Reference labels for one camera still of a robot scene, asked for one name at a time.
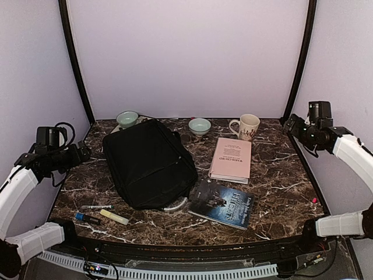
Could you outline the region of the clear green-capped pen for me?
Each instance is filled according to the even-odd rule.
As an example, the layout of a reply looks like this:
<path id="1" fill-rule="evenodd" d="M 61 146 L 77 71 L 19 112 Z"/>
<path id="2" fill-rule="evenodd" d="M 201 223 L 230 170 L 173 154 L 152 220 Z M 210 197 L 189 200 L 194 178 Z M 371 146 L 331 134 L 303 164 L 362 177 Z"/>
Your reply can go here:
<path id="1" fill-rule="evenodd" d="M 114 209 L 113 205 L 82 205 L 81 209 Z"/>

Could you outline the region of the yellow highlighter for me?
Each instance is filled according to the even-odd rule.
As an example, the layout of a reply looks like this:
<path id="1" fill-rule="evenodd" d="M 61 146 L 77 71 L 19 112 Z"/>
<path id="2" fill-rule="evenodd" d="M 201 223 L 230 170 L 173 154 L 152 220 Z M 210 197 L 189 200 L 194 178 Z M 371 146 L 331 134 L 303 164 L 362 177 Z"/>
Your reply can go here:
<path id="1" fill-rule="evenodd" d="M 112 213 L 112 212 L 110 212 L 110 211 L 108 211 L 108 210 L 105 210 L 105 209 L 102 209 L 102 210 L 100 211 L 100 214 L 101 214 L 102 216 L 104 216 L 104 217 L 106 217 L 106 218 L 108 218 L 108 219 L 111 219 L 111 220 L 113 220 L 113 221 L 115 221 L 115 222 L 118 222 L 118 223 L 120 223 L 120 224 L 122 224 L 122 225 L 127 225 L 128 222 L 129 222 L 129 220 L 128 220 L 127 218 L 124 218 L 124 217 L 122 217 L 122 216 L 119 216 L 119 215 L 117 215 L 117 214 L 114 214 L 114 213 Z"/>

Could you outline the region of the black student bag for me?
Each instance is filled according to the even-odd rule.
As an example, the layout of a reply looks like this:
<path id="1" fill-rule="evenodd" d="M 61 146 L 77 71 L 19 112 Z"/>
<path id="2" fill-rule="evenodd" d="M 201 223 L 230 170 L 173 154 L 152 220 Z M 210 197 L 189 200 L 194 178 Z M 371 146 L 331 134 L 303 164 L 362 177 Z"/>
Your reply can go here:
<path id="1" fill-rule="evenodd" d="M 117 193 L 135 210 L 161 210 L 187 198 L 198 179 L 179 133 L 158 120 L 105 136 L 103 152 Z"/>

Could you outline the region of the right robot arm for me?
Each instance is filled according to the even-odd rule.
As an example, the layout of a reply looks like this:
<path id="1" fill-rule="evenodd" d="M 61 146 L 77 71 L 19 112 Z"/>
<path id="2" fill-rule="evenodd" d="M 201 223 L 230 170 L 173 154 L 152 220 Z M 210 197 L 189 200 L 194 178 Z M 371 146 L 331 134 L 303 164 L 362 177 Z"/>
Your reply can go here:
<path id="1" fill-rule="evenodd" d="M 372 152 L 349 129 L 333 125 L 331 117 L 306 120 L 293 114 L 284 130 L 311 153 L 321 155 L 320 166 L 309 159 L 322 194 L 331 207 L 331 215 L 306 223 L 306 234 L 297 241 L 298 249 L 310 253 L 320 237 L 352 236 L 372 238 Z"/>

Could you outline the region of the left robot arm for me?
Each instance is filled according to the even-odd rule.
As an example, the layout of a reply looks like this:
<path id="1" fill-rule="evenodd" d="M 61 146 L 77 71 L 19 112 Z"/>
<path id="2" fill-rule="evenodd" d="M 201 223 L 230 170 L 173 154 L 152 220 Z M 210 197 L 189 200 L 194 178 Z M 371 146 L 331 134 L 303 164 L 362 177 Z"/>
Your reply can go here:
<path id="1" fill-rule="evenodd" d="M 17 276 L 28 260 L 57 244 L 69 254 L 82 250 L 71 220 L 35 222 L 26 213 L 26 201 L 44 179 L 53 178 L 54 172 L 67 174 L 90 156 L 91 150 L 80 141 L 58 148 L 33 145 L 15 161 L 1 186 L 1 275 Z"/>

